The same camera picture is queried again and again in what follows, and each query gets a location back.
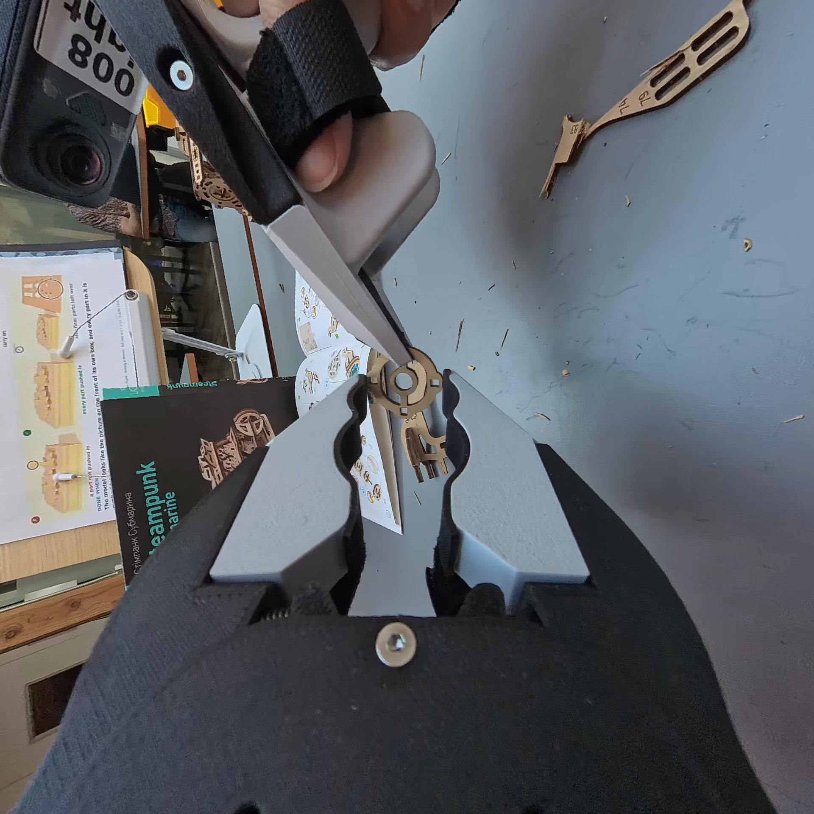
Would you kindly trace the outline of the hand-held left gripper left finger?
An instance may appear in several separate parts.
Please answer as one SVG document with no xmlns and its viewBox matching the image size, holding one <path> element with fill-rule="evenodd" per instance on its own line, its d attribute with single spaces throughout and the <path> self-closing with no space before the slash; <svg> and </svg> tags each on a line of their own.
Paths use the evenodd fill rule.
<svg viewBox="0 0 814 814">
<path fill-rule="evenodd" d="M 348 614 L 365 566 L 359 487 L 367 380 L 352 375 L 267 446 L 210 569 L 214 583 L 275 585 L 288 604 L 316 585 Z"/>
</svg>

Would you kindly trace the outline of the wooden stand with instruction sheet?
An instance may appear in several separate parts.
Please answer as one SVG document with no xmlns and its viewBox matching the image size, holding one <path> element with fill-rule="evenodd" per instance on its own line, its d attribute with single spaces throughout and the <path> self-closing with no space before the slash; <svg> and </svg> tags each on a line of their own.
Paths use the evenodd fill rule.
<svg viewBox="0 0 814 814">
<path fill-rule="evenodd" d="M 155 265 L 2 247 L 2 582 L 119 552 L 101 404 L 170 381 Z"/>
</svg>

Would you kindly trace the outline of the person's right hand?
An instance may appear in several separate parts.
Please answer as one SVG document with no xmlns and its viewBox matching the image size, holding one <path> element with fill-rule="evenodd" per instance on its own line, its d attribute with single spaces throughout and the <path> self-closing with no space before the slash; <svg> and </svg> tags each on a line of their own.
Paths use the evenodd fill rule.
<svg viewBox="0 0 814 814">
<path fill-rule="evenodd" d="M 224 13 L 238 18 L 259 16 L 265 28 L 271 28 L 300 4 L 300 1 L 220 2 Z M 387 71 L 411 61 L 457 5 L 457 1 L 374 2 L 380 12 L 380 33 L 369 54 L 371 65 Z M 294 168 L 306 190 L 320 192 L 342 177 L 350 157 L 351 137 L 351 115 L 347 113 L 323 127 L 303 148 Z"/>
</svg>

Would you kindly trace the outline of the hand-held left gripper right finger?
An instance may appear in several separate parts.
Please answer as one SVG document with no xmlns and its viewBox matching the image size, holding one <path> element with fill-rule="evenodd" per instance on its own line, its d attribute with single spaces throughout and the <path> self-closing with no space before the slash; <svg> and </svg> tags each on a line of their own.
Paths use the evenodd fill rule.
<svg viewBox="0 0 814 814">
<path fill-rule="evenodd" d="M 443 372 L 446 453 L 440 531 L 426 578 L 437 616 L 456 616 L 479 585 L 505 613 L 527 585 L 584 585 L 588 565 L 531 435 L 463 376 Z"/>
</svg>

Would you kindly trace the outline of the wooden fork arm part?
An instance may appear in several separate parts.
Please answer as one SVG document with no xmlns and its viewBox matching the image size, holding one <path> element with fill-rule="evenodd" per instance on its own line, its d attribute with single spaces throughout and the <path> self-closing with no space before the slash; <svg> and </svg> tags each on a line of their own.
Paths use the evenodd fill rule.
<svg viewBox="0 0 814 814">
<path fill-rule="evenodd" d="M 434 436 L 430 432 L 422 411 L 416 412 L 404 420 L 401 440 L 418 483 L 424 481 L 424 473 L 429 479 L 436 478 L 436 466 L 440 467 L 442 474 L 449 473 L 446 436 Z"/>
</svg>

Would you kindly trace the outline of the yellow plastic bin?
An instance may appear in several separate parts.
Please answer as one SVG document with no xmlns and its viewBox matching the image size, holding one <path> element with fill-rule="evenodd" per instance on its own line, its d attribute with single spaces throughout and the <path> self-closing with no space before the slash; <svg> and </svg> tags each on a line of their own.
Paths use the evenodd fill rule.
<svg viewBox="0 0 814 814">
<path fill-rule="evenodd" d="M 168 139 L 175 137 L 178 123 L 152 86 L 148 86 L 142 103 L 142 112 L 148 148 L 154 151 L 167 151 Z"/>
</svg>

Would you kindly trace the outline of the white instruction booklet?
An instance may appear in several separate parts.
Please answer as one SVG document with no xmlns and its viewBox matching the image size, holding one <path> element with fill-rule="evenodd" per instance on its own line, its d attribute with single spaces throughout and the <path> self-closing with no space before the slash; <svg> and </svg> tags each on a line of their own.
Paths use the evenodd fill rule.
<svg viewBox="0 0 814 814">
<path fill-rule="evenodd" d="M 346 331 L 315 290 L 295 272 L 295 328 L 305 359 L 295 377 L 299 415 L 316 406 L 356 374 L 367 374 L 379 353 Z M 361 513 L 402 534 L 392 433 L 383 408 L 369 402 L 360 425 L 361 456 L 351 474 L 360 493 Z"/>
</svg>

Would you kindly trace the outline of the scattered wood chips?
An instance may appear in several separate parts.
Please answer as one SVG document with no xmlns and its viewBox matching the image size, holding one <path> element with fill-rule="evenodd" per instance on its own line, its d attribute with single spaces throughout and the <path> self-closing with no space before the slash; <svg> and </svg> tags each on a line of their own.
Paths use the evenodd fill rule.
<svg viewBox="0 0 814 814">
<path fill-rule="evenodd" d="M 435 138 L 440 196 L 393 262 L 410 335 L 505 412 L 624 422 L 655 398 L 749 403 L 799 351 L 810 170 L 748 59 L 610 125 L 539 187 L 569 92 L 507 59 L 387 76 Z"/>
</svg>

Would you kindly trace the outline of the wooden ring disc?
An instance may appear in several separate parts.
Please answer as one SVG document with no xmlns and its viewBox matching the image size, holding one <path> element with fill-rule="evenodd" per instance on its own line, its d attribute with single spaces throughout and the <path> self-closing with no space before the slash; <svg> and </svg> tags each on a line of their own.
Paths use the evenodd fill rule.
<svg viewBox="0 0 814 814">
<path fill-rule="evenodd" d="M 443 388 L 443 377 L 423 351 L 409 348 L 407 365 L 388 371 L 389 359 L 375 352 L 367 374 L 372 402 L 403 420 L 429 407 Z"/>
</svg>

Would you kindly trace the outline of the black model kit box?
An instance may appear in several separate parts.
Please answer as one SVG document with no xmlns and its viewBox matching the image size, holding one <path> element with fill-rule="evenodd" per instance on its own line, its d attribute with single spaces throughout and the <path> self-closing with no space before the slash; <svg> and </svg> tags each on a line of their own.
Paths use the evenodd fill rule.
<svg viewBox="0 0 814 814">
<path fill-rule="evenodd" d="M 211 490 L 298 418 L 295 379 L 103 390 L 125 585 Z"/>
</svg>

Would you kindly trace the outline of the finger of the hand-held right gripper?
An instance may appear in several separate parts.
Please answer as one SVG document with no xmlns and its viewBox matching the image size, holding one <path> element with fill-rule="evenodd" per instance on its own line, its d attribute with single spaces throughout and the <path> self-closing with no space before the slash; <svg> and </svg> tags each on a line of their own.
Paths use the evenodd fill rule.
<svg viewBox="0 0 814 814">
<path fill-rule="evenodd" d="M 412 358 L 409 337 L 392 310 L 377 274 L 371 275 L 360 269 L 358 278 L 367 297 L 359 318 L 358 339 L 388 358 Z"/>
<path fill-rule="evenodd" d="M 305 205 L 291 207 L 264 230 L 347 332 L 392 362 L 412 361 L 409 345 L 387 311 L 340 257 Z"/>
</svg>

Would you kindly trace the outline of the assembled wooden model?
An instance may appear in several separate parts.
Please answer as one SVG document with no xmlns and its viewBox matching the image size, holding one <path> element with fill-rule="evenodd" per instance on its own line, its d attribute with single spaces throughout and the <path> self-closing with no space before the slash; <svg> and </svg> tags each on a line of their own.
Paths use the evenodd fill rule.
<svg viewBox="0 0 814 814">
<path fill-rule="evenodd" d="M 198 144 L 191 139 L 188 132 L 183 127 L 177 126 L 175 137 L 178 147 L 190 161 L 192 189 L 196 198 L 216 209 L 235 210 L 244 218 L 253 221 L 248 209 L 242 205 L 218 170 L 204 157 Z"/>
</svg>

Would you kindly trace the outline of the slotted wooden offcut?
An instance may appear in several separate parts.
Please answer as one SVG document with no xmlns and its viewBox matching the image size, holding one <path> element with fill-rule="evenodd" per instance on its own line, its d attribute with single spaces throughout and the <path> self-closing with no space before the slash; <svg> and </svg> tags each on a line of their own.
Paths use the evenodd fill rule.
<svg viewBox="0 0 814 814">
<path fill-rule="evenodd" d="M 728 60 L 747 40 L 747 3 L 732 1 L 675 52 L 642 74 L 641 81 L 597 121 L 564 117 L 542 197 L 549 197 L 560 168 L 570 164 L 586 140 L 625 119 L 666 107 Z"/>
</svg>

